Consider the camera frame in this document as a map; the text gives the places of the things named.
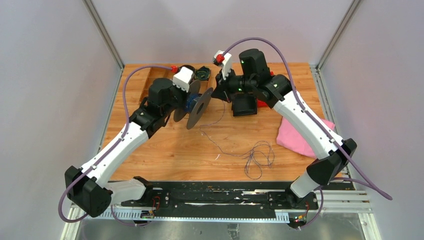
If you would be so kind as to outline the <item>grey filament spool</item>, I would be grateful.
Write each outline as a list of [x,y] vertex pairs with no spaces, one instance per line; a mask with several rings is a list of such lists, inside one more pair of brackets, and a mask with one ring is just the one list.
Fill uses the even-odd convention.
[[187,114],[188,120],[186,128],[192,129],[200,120],[206,111],[211,99],[213,88],[208,88],[204,93],[200,93],[201,81],[194,80],[189,86],[189,92],[186,94],[182,105],[173,112],[173,121],[181,121]]

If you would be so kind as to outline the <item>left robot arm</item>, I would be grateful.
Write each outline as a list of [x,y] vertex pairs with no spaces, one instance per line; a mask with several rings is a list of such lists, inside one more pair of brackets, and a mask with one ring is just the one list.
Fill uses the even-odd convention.
[[146,143],[160,128],[165,127],[175,113],[176,122],[187,114],[188,107],[199,96],[201,83],[193,80],[184,88],[168,78],[157,78],[149,86],[148,95],[139,108],[127,116],[119,134],[96,156],[77,168],[70,166],[64,173],[66,190],[59,200],[62,209],[65,198],[84,212],[84,217],[96,218],[111,205],[135,200],[140,206],[149,206],[153,193],[148,181],[133,177],[127,181],[109,180],[116,169],[139,146]]

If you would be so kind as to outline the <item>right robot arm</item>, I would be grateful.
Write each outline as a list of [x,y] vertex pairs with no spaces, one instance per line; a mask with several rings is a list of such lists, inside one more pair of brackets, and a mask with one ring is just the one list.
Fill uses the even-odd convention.
[[327,185],[348,164],[357,144],[334,133],[307,106],[286,76],[272,73],[262,51],[245,50],[239,60],[241,75],[233,70],[230,53],[219,50],[214,55],[213,63],[221,70],[215,77],[212,97],[230,103],[237,95],[253,95],[279,113],[306,140],[316,159],[284,191],[286,203],[297,209],[310,192]]

